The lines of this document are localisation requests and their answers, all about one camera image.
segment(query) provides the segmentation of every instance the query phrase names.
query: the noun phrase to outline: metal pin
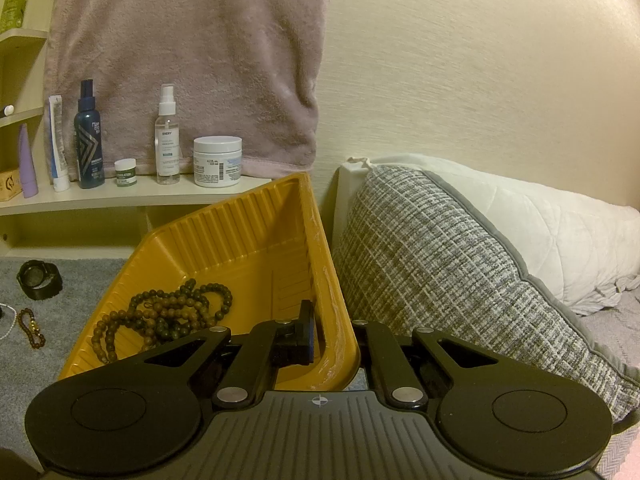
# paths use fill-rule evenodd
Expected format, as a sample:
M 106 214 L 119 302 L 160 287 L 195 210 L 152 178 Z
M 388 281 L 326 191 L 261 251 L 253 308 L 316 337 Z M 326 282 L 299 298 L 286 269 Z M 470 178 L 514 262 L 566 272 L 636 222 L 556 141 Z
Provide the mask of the metal pin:
M 241 402 L 249 396 L 244 388 L 238 386 L 222 388 L 216 395 L 222 402 Z
M 393 390 L 391 396 L 399 402 L 418 402 L 423 397 L 423 394 L 418 388 L 402 386 Z

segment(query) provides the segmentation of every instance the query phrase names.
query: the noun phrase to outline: white shelf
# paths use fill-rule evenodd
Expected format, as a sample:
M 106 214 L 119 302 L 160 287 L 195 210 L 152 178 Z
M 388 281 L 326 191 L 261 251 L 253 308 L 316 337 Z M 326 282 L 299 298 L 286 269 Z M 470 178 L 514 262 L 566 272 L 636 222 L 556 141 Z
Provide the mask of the white shelf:
M 102 258 L 116 258 L 126 260 L 133 251 L 135 245 L 95 245 L 95 246 L 28 246 L 19 244 L 12 247 L 3 258 L 36 258 L 47 260 L 49 258 L 59 260 L 90 260 Z
M 181 175 L 178 184 L 161 186 L 154 176 L 138 176 L 129 187 L 116 186 L 114 178 L 93 189 L 80 189 L 77 182 L 60 193 L 48 182 L 40 183 L 40 192 L 31 198 L 21 194 L 0 202 L 0 216 L 41 211 L 62 211 L 101 207 L 212 204 L 270 182 L 268 178 L 240 177 L 231 187 L 209 188 L 197 186 L 193 175 Z
M 42 115 L 44 112 L 44 108 L 41 106 L 40 108 L 32 108 L 31 110 L 25 110 L 23 112 L 18 112 L 17 114 L 11 114 L 8 117 L 3 117 L 0 119 L 0 128 L 4 126 L 8 126 L 9 124 L 21 123 L 26 121 L 27 119 L 31 119 L 32 117 L 37 117 Z
M 11 54 L 16 48 L 30 46 L 36 43 L 44 44 L 46 39 L 46 30 L 10 28 L 8 31 L 0 34 L 0 57 Z

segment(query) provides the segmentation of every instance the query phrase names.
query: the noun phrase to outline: small jar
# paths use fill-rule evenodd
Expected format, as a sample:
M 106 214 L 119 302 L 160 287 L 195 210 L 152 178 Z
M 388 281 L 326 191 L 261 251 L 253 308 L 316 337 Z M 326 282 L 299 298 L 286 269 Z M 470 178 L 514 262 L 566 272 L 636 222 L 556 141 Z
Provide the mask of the small jar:
M 137 182 L 135 158 L 121 158 L 113 165 L 116 169 L 116 184 L 119 187 L 133 186 Z
M 240 182 L 242 139 L 199 137 L 193 141 L 193 179 L 202 187 L 227 187 Z

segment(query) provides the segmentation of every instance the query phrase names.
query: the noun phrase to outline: gray carpet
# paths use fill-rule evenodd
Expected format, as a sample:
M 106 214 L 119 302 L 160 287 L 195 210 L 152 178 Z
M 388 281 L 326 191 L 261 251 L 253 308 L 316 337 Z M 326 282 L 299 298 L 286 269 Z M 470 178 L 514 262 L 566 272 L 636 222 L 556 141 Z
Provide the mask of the gray carpet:
M 0 341 L 0 447 L 11 449 L 31 465 L 36 455 L 24 433 L 24 412 L 34 396 L 53 383 L 100 298 L 116 277 L 124 260 L 50 260 L 58 266 L 63 289 L 50 300 L 27 298 L 15 277 L 26 260 L 0 258 L 0 303 L 20 312 L 33 310 L 46 338 L 33 350 L 16 323 Z M 11 326 L 14 313 L 3 308 L 0 337 Z

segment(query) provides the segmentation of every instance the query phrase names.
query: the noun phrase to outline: clear spray bottle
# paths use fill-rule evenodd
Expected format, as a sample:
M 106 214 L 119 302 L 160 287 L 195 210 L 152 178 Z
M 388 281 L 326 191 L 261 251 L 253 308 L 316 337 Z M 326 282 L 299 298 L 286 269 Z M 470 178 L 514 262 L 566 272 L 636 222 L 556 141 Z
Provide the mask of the clear spray bottle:
M 162 85 L 156 119 L 156 173 L 158 184 L 180 181 L 180 132 L 175 116 L 174 85 Z

